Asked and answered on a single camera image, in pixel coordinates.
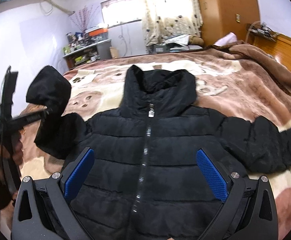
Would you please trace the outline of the brown paw print blanket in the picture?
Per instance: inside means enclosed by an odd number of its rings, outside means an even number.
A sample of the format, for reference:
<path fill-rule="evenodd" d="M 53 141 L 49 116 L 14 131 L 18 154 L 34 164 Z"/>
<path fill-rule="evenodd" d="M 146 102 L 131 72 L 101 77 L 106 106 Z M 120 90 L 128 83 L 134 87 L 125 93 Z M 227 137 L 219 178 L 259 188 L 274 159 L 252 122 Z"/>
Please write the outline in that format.
<path fill-rule="evenodd" d="M 128 67 L 142 70 L 185 69 L 196 78 L 196 106 L 254 121 L 264 116 L 280 132 L 291 128 L 291 71 L 252 45 L 240 42 L 211 46 L 195 52 L 141 55 L 86 63 L 64 74 L 72 94 L 64 114 L 78 113 L 84 120 L 119 106 Z M 24 145 L 21 175 L 48 178 L 60 171 L 58 160 L 39 149 L 35 135 L 40 121 L 21 132 Z M 291 231 L 291 168 L 269 175 L 278 215 L 278 239 Z"/>

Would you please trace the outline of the orange lidded box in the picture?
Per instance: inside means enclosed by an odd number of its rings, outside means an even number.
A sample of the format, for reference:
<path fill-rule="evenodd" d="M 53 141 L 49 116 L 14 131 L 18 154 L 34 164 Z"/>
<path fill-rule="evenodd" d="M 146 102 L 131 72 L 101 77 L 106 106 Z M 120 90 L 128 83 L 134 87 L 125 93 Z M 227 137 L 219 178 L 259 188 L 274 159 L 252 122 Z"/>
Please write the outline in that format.
<path fill-rule="evenodd" d="M 107 28 L 98 28 L 98 29 L 87 29 L 85 34 L 88 38 L 92 40 L 107 40 L 108 39 L 108 29 Z"/>

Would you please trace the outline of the wooden headboard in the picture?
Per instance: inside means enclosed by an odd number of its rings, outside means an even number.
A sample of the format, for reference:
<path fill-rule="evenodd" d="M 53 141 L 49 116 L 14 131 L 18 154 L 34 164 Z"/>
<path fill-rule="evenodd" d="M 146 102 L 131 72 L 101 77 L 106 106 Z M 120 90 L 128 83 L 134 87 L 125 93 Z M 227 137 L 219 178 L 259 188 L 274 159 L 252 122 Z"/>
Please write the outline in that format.
<path fill-rule="evenodd" d="M 277 62 L 284 65 L 291 71 L 291 38 L 280 34 L 275 41 L 255 36 L 254 46 L 262 49 L 275 58 Z"/>

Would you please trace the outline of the white pillow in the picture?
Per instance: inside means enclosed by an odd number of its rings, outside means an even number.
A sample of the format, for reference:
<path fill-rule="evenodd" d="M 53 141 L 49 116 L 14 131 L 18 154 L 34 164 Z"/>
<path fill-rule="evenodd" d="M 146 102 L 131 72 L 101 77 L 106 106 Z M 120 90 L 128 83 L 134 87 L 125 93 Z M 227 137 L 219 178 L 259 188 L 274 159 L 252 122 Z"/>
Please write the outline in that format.
<path fill-rule="evenodd" d="M 219 40 L 217 40 L 214 43 L 214 45 L 222 47 L 222 46 L 225 46 L 227 44 L 230 44 L 230 43 L 233 43 L 233 42 L 237 42 L 237 41 L 238 41 L 237 40 L 237 36 L 233 32 L 230 32 L 227 35 L 225 35 L 224 37 L 222 37 Z"/>

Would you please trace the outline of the black puffer jacket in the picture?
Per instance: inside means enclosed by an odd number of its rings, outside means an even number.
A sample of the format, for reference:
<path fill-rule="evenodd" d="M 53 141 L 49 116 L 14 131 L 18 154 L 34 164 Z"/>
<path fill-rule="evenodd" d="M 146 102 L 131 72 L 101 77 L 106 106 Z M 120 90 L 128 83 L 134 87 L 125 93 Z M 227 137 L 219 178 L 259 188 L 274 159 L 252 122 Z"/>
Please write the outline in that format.
<path fill-rule="evenodd" d="M 50 114 L 35 144 L 73 161 L 94 151 L 94 166 L 71 206 L 94 239 L 197 239 L 221 202 L 197 166 L 203 149 L 228 171 L 274 173 L 291 167 L 291 128 L 197 107 L 186 70 L 131 66 L 120 106 L 83 120 Z"/>

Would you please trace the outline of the cluttered shelf unit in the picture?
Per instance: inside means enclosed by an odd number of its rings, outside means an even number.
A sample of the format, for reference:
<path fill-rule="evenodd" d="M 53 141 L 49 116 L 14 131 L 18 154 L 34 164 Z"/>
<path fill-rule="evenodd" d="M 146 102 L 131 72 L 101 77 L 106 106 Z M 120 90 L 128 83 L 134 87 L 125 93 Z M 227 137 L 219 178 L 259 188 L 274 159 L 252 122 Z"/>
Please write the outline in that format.
<path fill-rule="evenodd" d="M 111 59 L 111 40 L 92 40 L 85 33 L 68 33 L 69 43 L 62 48 L 69 70 L 88 62 Z"/>

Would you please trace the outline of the patterned cream curtain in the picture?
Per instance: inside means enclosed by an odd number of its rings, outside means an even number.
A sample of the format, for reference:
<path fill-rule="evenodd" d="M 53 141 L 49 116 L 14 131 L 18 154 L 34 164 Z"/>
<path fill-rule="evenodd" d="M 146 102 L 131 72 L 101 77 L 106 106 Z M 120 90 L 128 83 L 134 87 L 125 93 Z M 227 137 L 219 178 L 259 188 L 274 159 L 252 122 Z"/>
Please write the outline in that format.
<path fill-rule="evenodd" d="M 201 36 L 203 18 L 198 0 L 139 0 L 145 45 L 177 35 Z"/>

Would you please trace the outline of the orange wooden wardrobe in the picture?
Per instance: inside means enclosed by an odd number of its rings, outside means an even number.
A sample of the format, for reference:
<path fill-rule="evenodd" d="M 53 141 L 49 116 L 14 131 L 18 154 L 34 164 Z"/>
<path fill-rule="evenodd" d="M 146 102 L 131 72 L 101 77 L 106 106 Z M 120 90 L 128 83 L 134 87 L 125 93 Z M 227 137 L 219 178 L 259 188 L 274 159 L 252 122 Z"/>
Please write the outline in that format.
<path fill-rule="evenodd" d="M 228 33 L 246 39 L 248 25 L 260 20 L 257 0 L 198 0 L 205 46 L 214 44 Z"/>

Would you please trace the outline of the pile of items under curtain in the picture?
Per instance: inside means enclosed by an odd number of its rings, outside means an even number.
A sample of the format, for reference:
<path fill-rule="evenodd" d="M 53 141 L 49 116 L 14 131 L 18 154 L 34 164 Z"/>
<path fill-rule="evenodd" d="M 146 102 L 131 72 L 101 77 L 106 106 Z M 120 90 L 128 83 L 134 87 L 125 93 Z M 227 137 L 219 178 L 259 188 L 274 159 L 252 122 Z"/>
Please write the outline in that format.
<path fill-rule="evenodd" d="M 160 44 L 157 43 L 147 46 L 147 51 L 150 54 L 177 53 L 202 49 L 203 45 L 204 40 L 201 37 L 184 34 L 166 38 Z"/>

